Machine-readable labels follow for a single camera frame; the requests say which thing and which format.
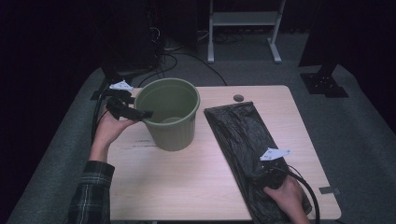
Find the person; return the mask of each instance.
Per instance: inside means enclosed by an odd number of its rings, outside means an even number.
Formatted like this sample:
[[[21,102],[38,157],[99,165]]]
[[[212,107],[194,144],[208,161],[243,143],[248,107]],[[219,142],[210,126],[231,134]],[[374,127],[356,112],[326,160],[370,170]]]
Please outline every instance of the person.
[[[109,189],[115,167],[107,163],[110,144],[135,120],[117,120],[105,113],[99,120],[90,157],[69,206],[64,223],[110,223]],[[309,223],[302,207],[303,190],[287,176],[279,189],[263,189],[294,224]]]

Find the table surface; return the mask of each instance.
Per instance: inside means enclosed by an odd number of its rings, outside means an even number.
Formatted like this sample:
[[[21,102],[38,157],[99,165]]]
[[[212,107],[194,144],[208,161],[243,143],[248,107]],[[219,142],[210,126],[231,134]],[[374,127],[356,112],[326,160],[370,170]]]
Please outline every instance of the table surface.
[[[139,89],[132,91],[133,96]],[[110,188],[112,220],[251,220],[233,173],[209,127],[204,109],[251,101],[278,148],[290,149],[286,162],[315,192],[322,219],[341,211],[296,104],[285,86],[198,87],[201,104],[191,144],[177,152],[155,146],[143,122],[127,128],[111,145],[108,162],[116,167]],[[311,197],[305,189],[310,202]],[[308,217],[315,218],[315,211]]]

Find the grey carpet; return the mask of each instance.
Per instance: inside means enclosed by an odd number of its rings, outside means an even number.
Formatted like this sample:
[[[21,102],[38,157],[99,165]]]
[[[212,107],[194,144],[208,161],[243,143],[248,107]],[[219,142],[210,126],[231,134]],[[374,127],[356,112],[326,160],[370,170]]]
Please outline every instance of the grey carpet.
[[[342,192],[336,195],[340,220],[346,224],[396,223],[396,136],[342,66],[337,66],[333,77],[348,98],[308,93],[299,75],[316,72],[318,67],[298,67],[306,39],[307,34],[279,34],[276,45],[283,62],[275,64],[262,35],[244,35],[234,44],[215,45],[211,67],[230,86],[288,86],[331,186]],[[177,43],[167,47],[177,47]],[[206,51],[206,45],[200,45],[197,51],[176,52],[206,61]],[[177,58],[176,67],[142,86],[163,76],[180,77],[195,86],[224,85],[201,61],[185,54],[172,55]],[[169,56],[161,61],[162,70],[175,62]],[[153,73],[135,77],[132,85],[137,87]],[[103,78],[97,69],[81,88],[8,223],[62,223],[89,153],[94,110],[90,97]]]

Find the plaid sleeve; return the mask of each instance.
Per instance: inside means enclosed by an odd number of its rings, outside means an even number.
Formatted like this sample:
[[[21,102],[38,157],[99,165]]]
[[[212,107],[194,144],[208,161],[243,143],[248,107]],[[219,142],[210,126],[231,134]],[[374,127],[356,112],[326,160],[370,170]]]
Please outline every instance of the plaid sleeve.
[[[114,166],[88,161],[70,203],[65,223],[110,223],[109,189]]]

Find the metal stand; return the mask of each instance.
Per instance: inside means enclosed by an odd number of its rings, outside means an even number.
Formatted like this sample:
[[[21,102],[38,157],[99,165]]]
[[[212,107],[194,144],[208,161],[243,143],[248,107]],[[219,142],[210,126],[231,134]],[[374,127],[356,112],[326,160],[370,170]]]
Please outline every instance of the metal stand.
[[[279,25],[282,20],[286,0],[281,0],[278,11],[268,12],[213,12],[213,0],[210,0],[209,14],[209,42],[207,44],[207,61],[215,61],[213,46],[214,26],[247,26],[247,25],[274,25],[272,37],[267,38],[275,63],[282,63],[275,41]]]
[[[337,63],[323,64],[317,73],[300,74],[309,94],[324,94],[329,98],[348,97],[344,88],[338,86],[332,78]]]

